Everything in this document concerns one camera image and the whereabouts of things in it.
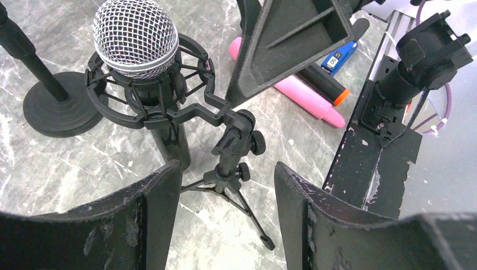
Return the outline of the black microphone orange end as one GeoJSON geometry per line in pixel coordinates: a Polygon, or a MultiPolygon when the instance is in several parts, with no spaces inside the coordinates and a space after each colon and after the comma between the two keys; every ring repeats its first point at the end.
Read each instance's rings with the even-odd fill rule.
{"type": "Polygon", "coordinates": [[[298,71],[296,75],[333,106],[340,105],[350,95],[349,89],[315,63],[298,71]]]}

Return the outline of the blue black stapler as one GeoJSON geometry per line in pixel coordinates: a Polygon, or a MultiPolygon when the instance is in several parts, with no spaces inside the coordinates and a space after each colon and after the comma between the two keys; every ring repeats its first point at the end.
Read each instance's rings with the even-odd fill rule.
{"type": "Polygon", "coordinates": [[[340,48],[331,52],[322,62],[321,68],[334,76],[349,60],[351,55],[355,53],[358,48],[358,41],[366,33],[370,27],[370,22],[365,18],[359,18],[352,25],[354,39],[340,48]]]}

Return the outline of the black round-base shock-mount stand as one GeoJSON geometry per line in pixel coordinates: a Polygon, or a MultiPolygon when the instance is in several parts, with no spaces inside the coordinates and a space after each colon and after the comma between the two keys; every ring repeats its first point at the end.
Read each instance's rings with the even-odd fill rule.
{"type": "Polygon", "coordinates": [[[74,137],[102,120],[87,95],[84,75],[73,71],[52,74],[31,40],[9,18],[5,6],[1,6],[1,46],[38,79],[22,106],[27,123],[35,131],[53,138],[74,137]]]}

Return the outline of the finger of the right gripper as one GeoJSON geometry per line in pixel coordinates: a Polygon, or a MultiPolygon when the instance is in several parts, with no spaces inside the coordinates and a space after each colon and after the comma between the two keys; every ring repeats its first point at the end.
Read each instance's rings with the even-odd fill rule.
{"type": "Polygon", "coordinates": [[[236,107],[351,40],[351,1],[238,1],[242,41],[226,100],[236,107]]]}

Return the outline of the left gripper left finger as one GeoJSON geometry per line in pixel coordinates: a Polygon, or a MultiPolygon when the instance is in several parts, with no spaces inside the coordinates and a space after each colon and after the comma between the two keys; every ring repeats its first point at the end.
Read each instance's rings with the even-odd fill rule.
{"type": "Polygon", "coordinates": [[[65,213],[2,213],[1,268],[164,269],[181,183],[174,160],[65,213]]]}

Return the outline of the pink microphone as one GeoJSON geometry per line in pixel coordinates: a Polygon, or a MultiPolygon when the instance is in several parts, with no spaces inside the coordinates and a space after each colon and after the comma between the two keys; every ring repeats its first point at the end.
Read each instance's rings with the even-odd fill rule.
{"type": "Polygon", "coordinates": [[[345,119],[332,107],[332,104],[296,76],[288,76],[276,83],[274,87],[315,118],[324,120],[336,128],[345,126],[345,119]]]}

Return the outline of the black tripod microphone stand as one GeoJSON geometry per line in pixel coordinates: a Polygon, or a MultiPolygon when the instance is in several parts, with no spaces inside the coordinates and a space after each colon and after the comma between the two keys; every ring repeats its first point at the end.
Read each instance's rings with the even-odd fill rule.
{"type": "Polygon", "coordinates": [[[172,66],[152,79],[132,79],[120,74],[93,53],[85,71],[87,94],[99,113],[129,129],[147,129],[165,161],[179,160],[188,171],[192,129],[200,124],[219,129],[211,153],[217,164],[196,170],[196,178],[182,185],[182,192],[213,194],[251,219],[263,245],[273,250],[248,202],[242,185],[251,179],[244,158],[266,150],[263,135],[255,129],[255,117],[247,110],[235,111],[217,96],[215,68],[206,50],[180,34],[172,66]]]}

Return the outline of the grey-head microphone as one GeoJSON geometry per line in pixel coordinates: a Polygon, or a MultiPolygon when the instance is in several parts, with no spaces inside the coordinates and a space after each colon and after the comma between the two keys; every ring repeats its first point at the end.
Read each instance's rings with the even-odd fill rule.
{"type": "Polygon", "coordinates": [[[178,111],[187,84],[176,26],[155,1],[105,1],[93,18],[94,48],[132,110],[178,111]]]}

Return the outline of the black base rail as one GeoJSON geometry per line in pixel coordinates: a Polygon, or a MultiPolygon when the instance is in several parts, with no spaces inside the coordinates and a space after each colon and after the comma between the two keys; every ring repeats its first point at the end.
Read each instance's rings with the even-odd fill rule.
{"type": "Polygon", "coordinates": [[[389,18],[370,72],[346,127],[323,189],[363,210],[398,218],[411,163],[422,135],[404,124],[407,107],[417,110],[431,90],[450,82],[470,62],[471,39],[456,34],[451,11],[421,23],[402,12],[389,18]]]}

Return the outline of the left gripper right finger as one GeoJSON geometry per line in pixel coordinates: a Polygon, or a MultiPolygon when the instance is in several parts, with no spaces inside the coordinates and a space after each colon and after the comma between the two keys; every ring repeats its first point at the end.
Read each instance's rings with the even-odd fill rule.
{"type": "Polygon", "coordinates": [[[274,189],[288,269],[475,269],[476,214],[395,220],[357,208],[282,162],[274,189]]]}

